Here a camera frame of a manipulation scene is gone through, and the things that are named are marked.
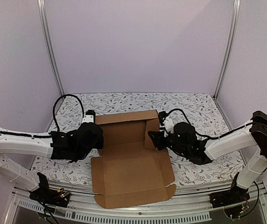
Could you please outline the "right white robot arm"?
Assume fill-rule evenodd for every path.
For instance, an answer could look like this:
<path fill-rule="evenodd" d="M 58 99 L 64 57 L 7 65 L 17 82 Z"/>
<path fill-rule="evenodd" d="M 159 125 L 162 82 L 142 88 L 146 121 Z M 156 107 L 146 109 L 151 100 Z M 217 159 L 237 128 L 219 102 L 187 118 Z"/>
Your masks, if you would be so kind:
<path fill-rule="evenodd" d="M 245 124 L 218 137 L 200 134 L 189 122 L 174 124 L 170 114 L 159 113 L 160 131 L 148 131 L 154 147 L 161 151 L 169 148 L 188 161 L 204 165 L 217 158 L 247 147 L 257 150 L 246 167 L 235 178 L 235 186 L 226 192 L 225 199 L 236 203 L 244 191 L 267 169 L 267 115 L 255 111 Z"/>

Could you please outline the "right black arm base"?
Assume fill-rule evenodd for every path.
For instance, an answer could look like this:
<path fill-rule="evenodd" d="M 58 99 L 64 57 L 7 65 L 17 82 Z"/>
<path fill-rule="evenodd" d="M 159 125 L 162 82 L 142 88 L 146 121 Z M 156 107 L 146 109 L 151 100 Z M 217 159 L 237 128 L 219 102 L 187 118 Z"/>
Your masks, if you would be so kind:
<path fill-rule="evenodd" d="M 248 189 L 242 189 L 237 186 L 238 175 L 239 172 L 235 175 L 229 190 L 210 194 L 210 203 L 213 208 L 240 203 L 250 199 Z"/>

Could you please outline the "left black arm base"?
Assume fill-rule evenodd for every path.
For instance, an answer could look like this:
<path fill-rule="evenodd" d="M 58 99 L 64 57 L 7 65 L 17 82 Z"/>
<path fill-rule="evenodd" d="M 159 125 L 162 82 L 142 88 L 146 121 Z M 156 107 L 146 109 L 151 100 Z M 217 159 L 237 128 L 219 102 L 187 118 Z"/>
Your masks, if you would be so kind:
<path fill-rule="evenodd" d="M 42 204 L 67 208 L 71 196 L 70 191 L 64 188 L 50 189 L 47 177 L 40 172 L 37 175 L 39 177 L 38 189 L 30 191 L 30 199 Z"/>

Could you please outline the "brown cardboard box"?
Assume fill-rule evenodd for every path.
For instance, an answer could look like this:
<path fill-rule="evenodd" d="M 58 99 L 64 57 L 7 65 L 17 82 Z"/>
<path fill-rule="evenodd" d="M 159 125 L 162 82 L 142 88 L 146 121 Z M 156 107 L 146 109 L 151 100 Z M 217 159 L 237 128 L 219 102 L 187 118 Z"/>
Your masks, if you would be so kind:
<path fill-rule="evenodd" d="M 132 207 L 174 195 L 168 150 L 158 151 L 148 135 L 159 131 L 156 110 L 98 115 L 96 124 L 104 132 L 104 146 L 91 158 L 92 190 L 100 207 Z"/>

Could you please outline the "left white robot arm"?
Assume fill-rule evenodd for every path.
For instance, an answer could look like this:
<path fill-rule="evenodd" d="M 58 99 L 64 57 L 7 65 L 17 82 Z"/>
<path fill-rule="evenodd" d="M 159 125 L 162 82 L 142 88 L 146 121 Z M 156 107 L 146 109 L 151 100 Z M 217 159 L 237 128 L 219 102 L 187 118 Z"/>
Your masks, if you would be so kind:
<path fill-rule="evenodd" d="M 53 199 L 53 191 L 39 174 L 32 173 L 8 158 L 8 154 L 28 154 L 52 160 L 83 160 L 91 150 L 102 149 L 102 128 L 93 122 L 83 122 L 76 130 L 64 133 L 22 133 L 0 128 L 0 175 L 21 184 L 44 203 Z"/>

